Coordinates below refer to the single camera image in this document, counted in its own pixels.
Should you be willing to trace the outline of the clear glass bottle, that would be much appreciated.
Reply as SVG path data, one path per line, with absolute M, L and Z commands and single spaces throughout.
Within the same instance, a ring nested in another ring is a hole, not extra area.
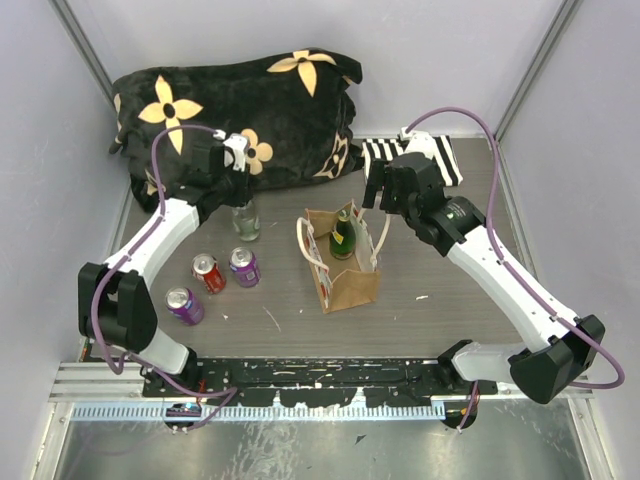
M 246 204 L 232 208 L 232 222 L 239 238 L 245 242 L 252 242 L 260 235 L 260 220 L 253 200 Z

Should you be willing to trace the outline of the green glass bottle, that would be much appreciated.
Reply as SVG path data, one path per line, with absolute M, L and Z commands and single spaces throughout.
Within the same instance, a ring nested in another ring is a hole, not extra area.
M 351 223 L 351 213 L 342 209 L 330 232 L 329 251 L 338 260 L 350 258 L 356 247 L 356 233 Z

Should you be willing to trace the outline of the brown canvas tote bag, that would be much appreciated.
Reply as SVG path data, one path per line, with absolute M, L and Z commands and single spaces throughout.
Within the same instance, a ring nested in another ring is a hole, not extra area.
M 355 248 L 346 259 L 331 254 L 330 241 L 339 214 L 344 212 L 355 230 Z M 364 219 L 364 210 L 349 201 L 336 211 L 307 209 L 296 220 L 299 250 L 307 261 L 322 311 L 333 313 L 374 302 L 381 271 L 378 256 L 387 238 L 391 216 L 385 216 L 381 235 L 375 241 Z

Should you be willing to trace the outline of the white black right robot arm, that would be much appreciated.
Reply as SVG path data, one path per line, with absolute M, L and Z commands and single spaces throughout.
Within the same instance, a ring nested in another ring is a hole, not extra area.
M 512 383 L 547 404 L 591 366 L 606 332 L 601 320 L 579 316 L 546 291 L 472 202 L 445 194 L 435 161 L 412 152 L 372 162 L 363 205 L 400 215 L 419 240 L 484 290 L 521 338 L 515 344 L 456 343 L 438 358 L 444 390 L 459 394 L 473 381 Z

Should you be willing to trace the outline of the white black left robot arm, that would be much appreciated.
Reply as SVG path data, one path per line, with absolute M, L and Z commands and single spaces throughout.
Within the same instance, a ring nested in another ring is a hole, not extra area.
M 209 173 L 195 173 L 167 190 L 165 203 L 117 253 L 78 274 L 81 335 L 137 355 L 165 372 L 178 396 L 194 393 L 200 372 L 195 354 L 158 325 L 149 289 L 177 247 L 222 205 L 242 206 L 251 198 L 248 139 L 233 134 L 215 142 Z

